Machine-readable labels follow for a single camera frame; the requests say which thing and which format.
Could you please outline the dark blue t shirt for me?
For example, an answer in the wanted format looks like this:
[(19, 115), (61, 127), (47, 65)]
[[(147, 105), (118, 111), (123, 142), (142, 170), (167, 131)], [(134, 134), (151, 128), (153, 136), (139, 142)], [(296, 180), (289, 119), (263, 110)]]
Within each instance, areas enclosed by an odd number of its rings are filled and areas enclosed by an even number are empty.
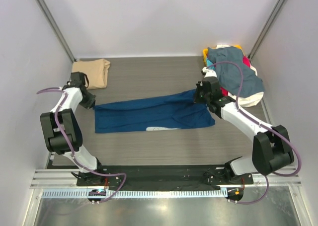
[(215, 125), (206, 105), (194, 102), (194, 92), (192, 89), (172, 95), (96, 105), (95, 132), (197, 129)]

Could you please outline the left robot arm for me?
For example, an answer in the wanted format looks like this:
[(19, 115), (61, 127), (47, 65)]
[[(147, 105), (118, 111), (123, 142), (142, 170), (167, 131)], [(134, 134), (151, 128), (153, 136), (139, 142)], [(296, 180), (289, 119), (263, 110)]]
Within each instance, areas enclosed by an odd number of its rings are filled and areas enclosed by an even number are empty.
[(37, 94), (46, 92), (61, 94), (53, 109), (40, 115), (40, 123), (48, 151), (71, 160), (79, 168), (77, 178), (88, 175), (90, 183), (100, 186), (105, 181), (105, 173), (101, 169), (99, 160), (92, 156), (83, 145), (82, 132), (75, 117), (75, 111), (79, 105), (85, 109), (95, 106), (96, 96), (88, 92), (88, 86), (87, 75), (74, 72), (63, 87), (51, 87), (38, 91)]

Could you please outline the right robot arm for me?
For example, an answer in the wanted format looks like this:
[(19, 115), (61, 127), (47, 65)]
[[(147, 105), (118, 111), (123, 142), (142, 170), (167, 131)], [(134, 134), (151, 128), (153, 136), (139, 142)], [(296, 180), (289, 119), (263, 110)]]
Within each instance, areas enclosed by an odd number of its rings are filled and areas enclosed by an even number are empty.
[(225, 163), (224, 178), (229, 184), (236, 184), (244, 174), (258, 172), (267, 176), (294, 162), (287, 129), (259, 120), (233, 98), (223, 96), (216, 77), (205, 77), (196, 84), (194, 102), (205, 104), (210, 112), (237, 127), (252, 142), (250, 157), (241, 156)]

